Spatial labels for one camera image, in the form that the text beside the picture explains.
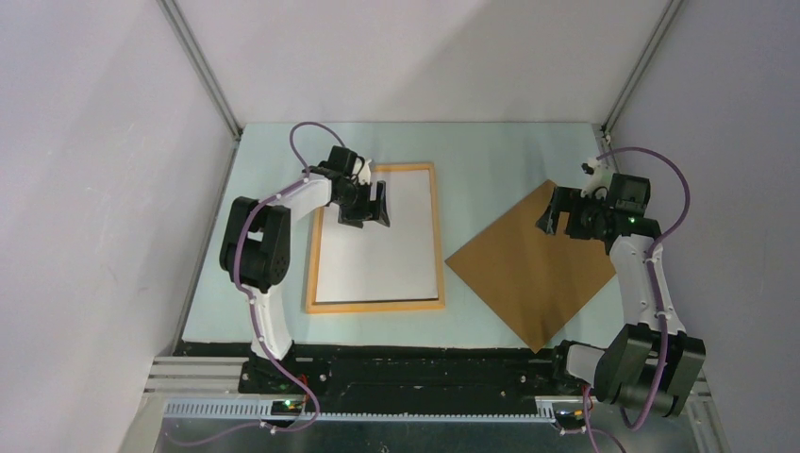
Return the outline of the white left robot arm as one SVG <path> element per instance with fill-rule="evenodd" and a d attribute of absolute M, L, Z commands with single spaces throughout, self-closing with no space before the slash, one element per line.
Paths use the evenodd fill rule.
<path fill-rule="evenodd" d="M 309 166 L 289 186 L 262 200 L 240 196 L 230 208 L 219 262 L 250 306 L 256 355 L 270 359 L 262 381 L 286 393 L 298 380 L 298 368 L 284 359 L 289 333 L 282 282 L 291 266 L 292 232 L 299 220 L 318 208 L 338 207 L 338 222 L 362 228 L 367 222 L 391 225 L 387 184 L 372 178 L 372 161 L 334 145 L 328 158 Z"/>

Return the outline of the brown cardboard backing board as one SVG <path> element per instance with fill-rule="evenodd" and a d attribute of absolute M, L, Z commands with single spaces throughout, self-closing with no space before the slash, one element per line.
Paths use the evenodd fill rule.
<path fill-rule="evenodd" d="M 601 243 L 537 228 L 555 187 L 544 181 L 446 260 L 534 352 L 615 275 Z"/>

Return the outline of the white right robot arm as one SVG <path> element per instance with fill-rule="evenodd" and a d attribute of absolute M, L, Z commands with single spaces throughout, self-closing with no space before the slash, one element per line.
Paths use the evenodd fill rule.
<path fill-rule="evenodd" d="M 706 348 L 687 334 L 675 313 L 661 263 L 661 228 L 645 215 L 650 193 L 648 179 L 621 174 L 591 191 L 553 190 L 537 228 L 553 235 L 564 216 L 569 238 L 603 243 L 620 286 L 625 323 L 605 348 L 563 341 L 548 379 L 560 394 L 588 384 L 601 402 L 676 417 L 699 377 Z"/>

